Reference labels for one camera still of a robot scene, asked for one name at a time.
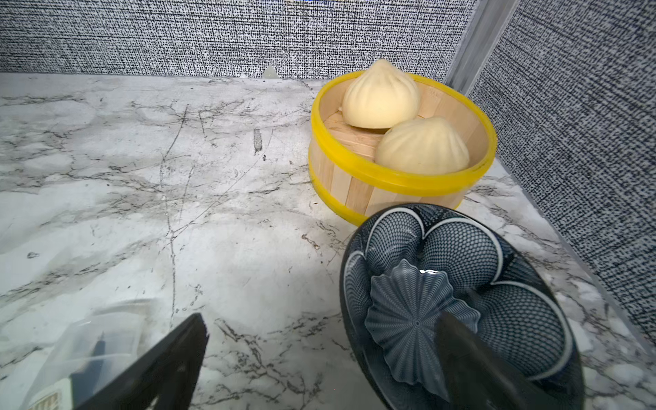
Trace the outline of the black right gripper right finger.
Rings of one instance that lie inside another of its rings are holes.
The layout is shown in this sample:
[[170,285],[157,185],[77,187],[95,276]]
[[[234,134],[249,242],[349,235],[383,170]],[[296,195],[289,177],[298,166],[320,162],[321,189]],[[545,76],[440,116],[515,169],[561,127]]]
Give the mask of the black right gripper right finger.
[[454,409],[561,409],[452,314],[436,324],[437,355]]

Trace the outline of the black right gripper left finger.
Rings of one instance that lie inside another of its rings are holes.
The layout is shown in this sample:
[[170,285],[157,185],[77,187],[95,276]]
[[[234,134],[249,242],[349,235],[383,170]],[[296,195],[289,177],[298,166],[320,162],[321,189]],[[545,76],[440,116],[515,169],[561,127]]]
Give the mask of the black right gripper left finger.
[[192,314],[78,409],[187,409],[209,340]]

